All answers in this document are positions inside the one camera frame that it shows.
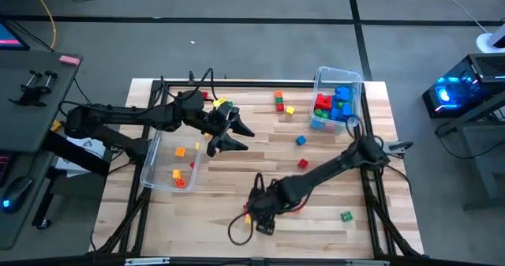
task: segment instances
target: green block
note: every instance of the green block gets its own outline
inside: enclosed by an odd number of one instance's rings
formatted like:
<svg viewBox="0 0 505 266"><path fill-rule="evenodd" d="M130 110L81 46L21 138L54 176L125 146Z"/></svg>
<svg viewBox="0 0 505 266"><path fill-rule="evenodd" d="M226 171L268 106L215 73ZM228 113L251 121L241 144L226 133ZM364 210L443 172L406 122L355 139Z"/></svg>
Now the green block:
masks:
<svg viewBox="0 0 505 266"><path fill-rule="evenodd" d="M314 115L317 117L323 117L323 111L321 109L315 109Z"/></svg>
<svg viewBox="0 0 505 266"><path fill-rule="evenodd" d="M340 216L342 217L342 220L344 222L349 222L353 220L353 215L351 215L350 212L343 212L342 214L340 214Z"/></svg>

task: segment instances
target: blue led light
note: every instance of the blue led light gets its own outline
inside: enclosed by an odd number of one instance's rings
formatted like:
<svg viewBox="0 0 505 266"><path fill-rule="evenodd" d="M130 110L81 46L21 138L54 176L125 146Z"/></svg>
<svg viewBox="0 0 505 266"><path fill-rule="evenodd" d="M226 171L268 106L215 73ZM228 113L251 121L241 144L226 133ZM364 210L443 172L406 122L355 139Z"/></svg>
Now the blue led light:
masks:
<svg viewBox="0 0 505 266"><path fill-rule="evenodd" d="M449 95L447 94L447 91L445 89L439 90L439 96L440 96L440 99L443 101L451 100L451 98L449 97Z"/></svg>

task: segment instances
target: white cable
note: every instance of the white cable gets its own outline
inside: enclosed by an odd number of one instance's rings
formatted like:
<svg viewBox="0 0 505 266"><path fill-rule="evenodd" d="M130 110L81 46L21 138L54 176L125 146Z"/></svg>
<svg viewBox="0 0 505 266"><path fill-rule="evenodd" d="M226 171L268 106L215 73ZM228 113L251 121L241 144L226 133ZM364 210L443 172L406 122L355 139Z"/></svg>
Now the white cable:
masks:
<svg viewBox="0 0 505 266"><path fill-rule="evenodd" d="M462 9L465 11L465 13L466 13L466 14L468 14L468 16L469 16L469 17L472 17L473 21L475 21L475 23L476 23L477 25L479 25L479 26L482 28L482 30L484 30L484 32L489 33L489 32L486 30L486 28L484 28L484 27L483 27L483 26L479 23L479 21L477 21L477 20L475 19L475 17L473 17L473 15L472 15L472 14L470 14L470 13L468 12L468 10L466 10L466 9L465 9L462 5L460 5L458 2L456 2L456 0L452 0L452 2L454 2L454 3L455 3L456 5L458 5L460 8L462 8Z"/></svg>

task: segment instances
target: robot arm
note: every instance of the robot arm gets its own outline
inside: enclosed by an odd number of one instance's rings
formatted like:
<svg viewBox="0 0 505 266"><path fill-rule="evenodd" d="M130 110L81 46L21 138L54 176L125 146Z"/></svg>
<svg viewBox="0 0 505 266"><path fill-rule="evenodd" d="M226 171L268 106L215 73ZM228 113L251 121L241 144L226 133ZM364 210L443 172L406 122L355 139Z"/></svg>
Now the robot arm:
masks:
<svg viewBox="0 0 505 266"><path fill-rule="evenodd" d="M225 102L210 112L203 109L204 96L200 91L179 92L173 102L149 108L79 105L67 115L65 134L78 139L91 137L101 140L107 147L124 148L132 158L145 155L148 142L145 139L131 139L105 124L148 125L157 130L173 132L184 123L213 136L207 148L209 156L214 156L216 149L221 152L248 149L227 134L228 129L231 129L234 133L254 137L254 133L242 123L238 107L230 107Z"/></svg>

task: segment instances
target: black desk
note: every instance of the black desk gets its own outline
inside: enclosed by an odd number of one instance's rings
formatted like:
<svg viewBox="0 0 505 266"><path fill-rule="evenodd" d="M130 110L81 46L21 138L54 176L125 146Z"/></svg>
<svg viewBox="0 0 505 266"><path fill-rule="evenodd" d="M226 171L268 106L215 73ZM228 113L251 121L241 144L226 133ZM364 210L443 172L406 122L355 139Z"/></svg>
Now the black desk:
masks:
<svg viewBox="0 0 505 266"><path fill-rule="evenodd" d="M75 54L65 54L80 58ZM38 51L0 51L0 149L23 152L18 155L8 175L5 185L0 188L0 195L12 180L28 173L33 156L43 146L44 139L58 113L61 102L77 74L77 66L61 64L62 54ZM28 71L34 69L42 74L52 70L60 75L53 82L53 92L41 100L46 107L21 107L9 102L8 98L21 97L20 84L26 84L30 78ZM44 85L47 78L38 84ZM13 214L0 211L0 249L10 249L21 232L30 213L33 203L50 169L54 158L53 152L41 151L35 155L30 176L33 179L32 189L21 209Z"/></svg>

